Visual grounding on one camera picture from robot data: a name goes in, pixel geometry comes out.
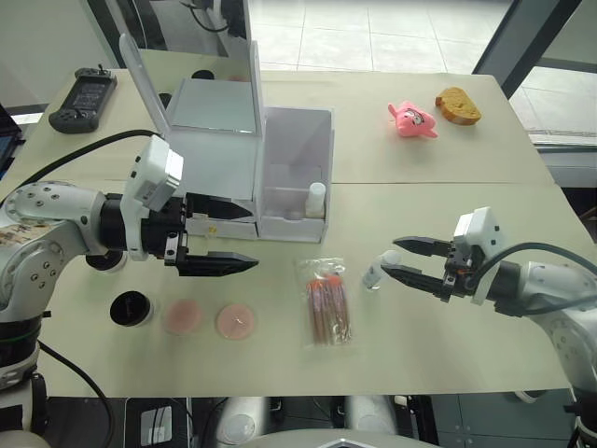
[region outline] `pink plush toy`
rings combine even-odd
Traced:
[[[434,118],[410,101],[405,101],[398,109],[389,104],[388,110],[396,119],[396,128],[400,136],[427,135],[428,137],[437,137],[437,134],[433,131],[433,127],[436,125]]]

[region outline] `small white bottle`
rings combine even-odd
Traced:
[[[381,255],[377,256],[365,275],[363,275],[363,285],[367,289],[375,290],[379,289],[380,280],[386,275],[382,269],[382,264],[399,264],[400,253],[397,250],[386,250]]]
[[[321,182],[313,182],[309,186],[309,194],[305,201],[305,217],[323,218],[326,215],[326,186]]]

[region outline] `remote controller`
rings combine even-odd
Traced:
[[[59,133],[95,131],[105,104],[117,85],[116,77],[101,65],[99,68],[79,68],[75,77],[75,85],[60,109],[48,117],[51,127]]]

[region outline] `bread slice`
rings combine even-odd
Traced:
[[[436,97],[436,105],[447,121],[465,126],[475,124],[481,113],[465,91],[450,87]]]

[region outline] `table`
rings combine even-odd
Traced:
[[[118,192],[119,182],[80,181]],[[322,245],[209,240],[210,250],[259,259],[245,273],[225,278],[180,278],[151,259],[129,261],[105,275],[83,259],[69,264],[49,305],[40,339],[89,372],[108,396],[289,396],[494,392],[565,387],[555,351],[528,319],[505,317],[454,297],[449,304],[386,280],[379,292],[360,286],[370,261],[399,236],[450,239],[459,215],[490,205],[510,243],[547,241],[590,259],[595,246],[555,186],[334,185],[330,229]],[[386,215],[377,215],[379,210]],[[191,239],[191,252],[205,240]],[[344,257],[354,343],[309,348],[306,314],[294,260]],[[527,252],[518,262],[562,262]],[[441,275],[442,259],[404,255],[404,263]],[[195,298],[203,311],[198,331],[166,333],[160,319],[119,328],[108,317],[111,301],[136,289],[158,301]],[[255,333],[231,342],[215,330],[227,304],[251,307]],[[92,396],[73,373],[42,355],[39,369],[50,395]]]
[[[57,133],[45,114],[26,150],[3,179],[3,192],[16,187],[17,179],[99,138],[129,129],[155,130],[128,71],[115,72],[118,85],[100,128],[80,135]],[[334,108],[334,183],[553,184],[545,163],[492,77],[348,72],[264,72],[262,77],[266,105]],[[170,81],[166,75],[156,75],[154,80],[159,79],[167,90]],[[452,124],[437,113],[435,95],[451,85],[465,88],[482,111],[484,117],[475,126]],[[70,87],[64,86],[48,111],[60,107]],[[387,103],[407,98],[436,113],[439,138],[397,136]],[[125,179],[131,160],[145,142],[136,138],[105,147],[84,161],[71,162],[53,178]]]

